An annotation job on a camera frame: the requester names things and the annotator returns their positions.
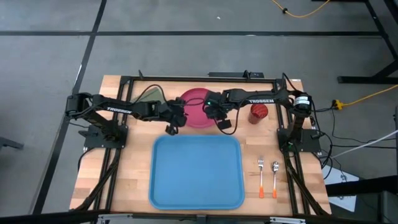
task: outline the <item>white cable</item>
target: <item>white cable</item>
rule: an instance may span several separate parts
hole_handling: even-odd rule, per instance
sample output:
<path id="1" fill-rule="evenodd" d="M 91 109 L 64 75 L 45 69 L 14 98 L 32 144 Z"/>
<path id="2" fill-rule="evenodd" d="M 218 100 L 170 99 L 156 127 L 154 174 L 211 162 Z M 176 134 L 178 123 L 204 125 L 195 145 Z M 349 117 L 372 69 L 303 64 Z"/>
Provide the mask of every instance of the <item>white cable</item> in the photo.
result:
<path id="1" fill-rule="evenodd" d="M 346 153 L 349 153 L 349 152 L 352 152 L 352 151 L 354 151 L 354 150 L 361 149 L 361 148 L 363 148 L 363 147 L 365 147 L 365 146 L 370 146 L 370 145 L 372 145 L 372 144 L 374 144 L 374 143 L 377 143 L 377 142 L 379 142 L 379 141 L 382 141 L 382 140 L 384 140 L 384 139 L 386 139 L 386 138 L 392 136 L 392 135 L 395 134 L 395 133 L 398 133 L 398 130 L 395 130 L 395 131 L 391 132 L 390 134 L 388 134 L 388 135 L 384 136 L 383 138 L 380 138 L 380 139 L 378 139 L 378 140 L 376 140 L 376 141 L 369 142 L 369 143 L 367 143 L 367 144 L 365 144 L 365 145 L 355 147 L 355 148 L 353 148 L 353 149 L 347 150 L 347 151 L 342 152 L 342 153 L 340 153 L 340 154 L 337 154 L 337 155 L 335 155 L 335 156 L 331 156 L 330 158 L 331 158 L 331 159 L 335 159 L 336 157 L 342 156 L 342 155 L 344 155 L 344 154 L 346 154 Z"/>

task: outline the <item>yellow power cord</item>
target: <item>yellow power cord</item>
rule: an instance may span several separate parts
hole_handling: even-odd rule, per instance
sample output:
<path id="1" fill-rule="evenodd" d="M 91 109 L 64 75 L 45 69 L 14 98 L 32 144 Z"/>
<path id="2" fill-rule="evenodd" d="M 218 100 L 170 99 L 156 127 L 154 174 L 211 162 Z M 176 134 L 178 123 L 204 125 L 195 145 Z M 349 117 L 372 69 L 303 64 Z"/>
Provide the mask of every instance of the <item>yellow power cord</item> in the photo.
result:
<path id="1" fill-rule="evenodd" d="M 345 106 L 354 105 L 354 104 L 359 103 L 359 102 L 361 102 L 361 101 L 363 101 L 363 100 L 366 100 L 366 99 L 368 99 L 368 98 L 370 98 L 370 97 L 372 97 L 372 96 L 376 96 L 376 95 L 378 95 L 378 94 L 380 94 L 380 93 L 385 93 L 385 92 L 387 92 L 387 91 L 389 91 L 389 90 L 392 90 L 392 89 L 395 88 L 395 87 L 398 87 L 398 85 L 394 85 L 394 86 L 392 86 L 392 87 L 390 87 L 390 88 L 388 88 L 388 89 L 381 90 L 381 91 L 379 91 L 379 92 L 377 92 L 377 93 L 370 94 L 369 96 L 365 96 L 364 98 L 361 98 L 361 99 L 356 100 L 356 101 L 351 102 L 351 103 L 342 103 L 340 100 L 333 100 L 333 106 L 334 106 L 336 109 L 338 109 L 338 110 L 342 110 L 343 107 L 345 107 Z"/>
<path id="2" fill-rule="evenodd" d="M 294 18 L 304 18 L 304 17 L 307 17 L 307 16 L 311 16 L 312 14 L 316 13 L 319 9 L 321 9 L 323 6 L 328 4 L 328 2 L 330 2 L 330 0 L 327 0 L 327 1 L 325 1 L 325 3 L 323 3 L 321 6 L 319 6 L 318 9 L 316 9 L 316 10 L 314 10 L 314 11 L 312 11 L 312 12 L 306 14 L 306 15 L 296 16 L 296 15 L 291 14 L 289 11 L 287 11 L 286 8 L 283 8 L 279 3 L 276 2 L 276 0 L 272 0 L 272 1 L 279 7 L 279 9 L 282 10 L 283 13 L 286 13 L 286 14 L 294 17 Z"/>

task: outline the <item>red cup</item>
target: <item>red cup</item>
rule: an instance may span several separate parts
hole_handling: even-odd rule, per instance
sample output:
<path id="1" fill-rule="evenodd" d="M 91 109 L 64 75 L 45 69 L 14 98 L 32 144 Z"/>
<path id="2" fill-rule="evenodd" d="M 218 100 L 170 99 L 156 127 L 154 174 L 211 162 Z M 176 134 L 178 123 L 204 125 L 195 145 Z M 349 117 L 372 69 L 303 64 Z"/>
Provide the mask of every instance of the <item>red cup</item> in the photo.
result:
<path id="1" fill-rule="evenodd" d="M 263 104 L 255 104 L 250 107 L 249 122 L 258 124 L 263 118 L 268 115 L 268 108 Z"/>

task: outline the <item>yellow cable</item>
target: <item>yellow cable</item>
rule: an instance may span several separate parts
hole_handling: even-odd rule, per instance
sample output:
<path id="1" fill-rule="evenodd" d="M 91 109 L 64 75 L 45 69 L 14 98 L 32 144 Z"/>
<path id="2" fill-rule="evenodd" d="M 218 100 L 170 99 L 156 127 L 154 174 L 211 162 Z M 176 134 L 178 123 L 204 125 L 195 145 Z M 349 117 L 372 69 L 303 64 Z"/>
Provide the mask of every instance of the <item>yellow cable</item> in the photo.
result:
<path id="1" fill-rule="evenodd" d="M 384 93 L 384 92 L 387 92 L 387 91 L 389 91 L 389 90 L 392 90 L 392 89 L 395 88 L 395 87 L 398 87 L 398 85 L 394 85 L 394 86 L 392 86 L 392 87 L 390 87 L 390 88 L 388 88 L 388 89 L 379 91 L 379 92 L 377 92 L 377 93 L 370 94 L 369 96 L 365 96 L 364 98 L 361 98 L 361 99 L 356 100 L 356 101 L 351 102 L 351 103 L 341 103 L 341 105 L 342 105 L 342 106 L 351 106 L 351 105 L 354 105 L 354 104 L 356 104 L 356 103 L 359 103 L 359 102 L 361 102 L 361 101 L 363 101 L 363 100 L 366 100 L 366 99 L 368 99 L 368 98 L 370 98 L 370 97 L 372 97 L 372 96 L 376 96 L 376 95 L 378 95 L 378 94 L 380 94 L 380 93 Z"/>
<path id="2" fill-rule="evenodd" d="M 273 1 L 281 10 L 284 10 L 284 8 L 283 8 L 279 3 L 277 3 L 276 0 L 272 0 L 272 1 Z M 325 6 L 326 4 L 328 4 L 328 2 L 330 2 L 330 0 L 325 1 L 325 3 L 323 3 L 321 6 L 319 6 L 318 9 L 316 9 L 316 10 L 314 10 L 314 11 L 312 11 L 312 12 L 306 14 L 306 15 L 296 16 L 296 15 L 291 14 L 289 11 L 285 11 L 285 13 L 288 14 L 288 15 L 290 15 L 290 16 L 292 16 L 292 17 L 294 17 L 294 18 L 304 18 L 304 17 L 311 16 L 312 14 L 316 13 L 319 9 L 321 9 L 323 6 Z"/>

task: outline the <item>pink plate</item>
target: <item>pink plate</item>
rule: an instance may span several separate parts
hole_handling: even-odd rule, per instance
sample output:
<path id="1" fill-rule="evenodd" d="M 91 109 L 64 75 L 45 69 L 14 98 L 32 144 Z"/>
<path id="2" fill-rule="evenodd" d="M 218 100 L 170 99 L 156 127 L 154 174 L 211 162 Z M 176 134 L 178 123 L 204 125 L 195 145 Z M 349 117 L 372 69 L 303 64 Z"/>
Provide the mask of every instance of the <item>pink plate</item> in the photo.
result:
<path id="1" fill-rule="evenodd" d="M 181 99 L 188 101 L 193 98 L 201 98 L 204 100 L 207 92 L 208 90 L 205 88 L 193 88 L 186 91 L 181 96 Z M 200 105 L 190 106 L 199 102 L 201 102 L 201 100 L 191 100 L 186 106 L 184 106 L 184 111 L 188 114 L 186 125 L 192 128 L 208 128 L 213 126 L 215 122 L 212 119 L 208 119 L 205 112 L 202 110 L 203 103 Z"/>

